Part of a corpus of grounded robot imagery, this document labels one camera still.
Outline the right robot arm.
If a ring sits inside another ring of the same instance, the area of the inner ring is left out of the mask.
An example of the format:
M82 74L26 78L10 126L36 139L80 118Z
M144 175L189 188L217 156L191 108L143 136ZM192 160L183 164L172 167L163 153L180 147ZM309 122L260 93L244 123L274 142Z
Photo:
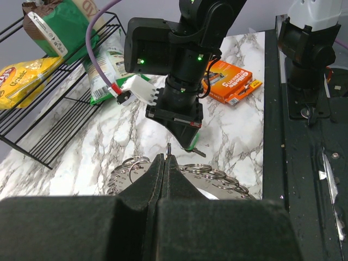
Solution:
M146 117L164 126L183 149L202 126L203 77L220 60L220 47L245 0L184 0L178 22L135 17L128 22L125 69L165 77Z

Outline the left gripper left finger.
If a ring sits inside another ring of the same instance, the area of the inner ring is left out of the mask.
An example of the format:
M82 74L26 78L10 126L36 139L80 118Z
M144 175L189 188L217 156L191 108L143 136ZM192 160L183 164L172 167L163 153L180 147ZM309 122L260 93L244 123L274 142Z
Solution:
M141 260L151 245L165 159L116 196L1 200L1 260Z

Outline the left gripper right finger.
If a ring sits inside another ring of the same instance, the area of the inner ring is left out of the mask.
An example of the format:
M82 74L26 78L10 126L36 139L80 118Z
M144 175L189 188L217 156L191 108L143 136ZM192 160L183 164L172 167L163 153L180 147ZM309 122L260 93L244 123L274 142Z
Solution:
M277 203L186 205L159 199L156 260L302 260Z

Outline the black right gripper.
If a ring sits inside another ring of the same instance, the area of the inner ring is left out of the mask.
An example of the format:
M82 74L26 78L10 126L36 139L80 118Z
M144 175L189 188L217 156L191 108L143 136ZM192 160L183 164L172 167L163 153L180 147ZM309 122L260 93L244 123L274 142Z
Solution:
M202 126L203 108L196 95L158 88L145 116L165 126L182 148L190 150Z

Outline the green key tag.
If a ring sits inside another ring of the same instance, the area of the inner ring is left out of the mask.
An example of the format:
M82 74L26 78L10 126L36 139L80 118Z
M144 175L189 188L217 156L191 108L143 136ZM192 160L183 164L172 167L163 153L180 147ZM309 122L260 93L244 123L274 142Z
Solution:
M199 149L196 148L196 145L197 145L197 142L198 142L198 140L199 140L199 137L200 137L200 134L197 133L197 134L195 135L195 137L193 138L193 140L192 140L190 146L189 146L188 148L182 148L182 149L185 150L185 151L188 152L188 153L196 153L196 154L198 154L199 156L205 158L205 157L206 157L206 154L205 154L204 152L202 152L202 151L200 151Z

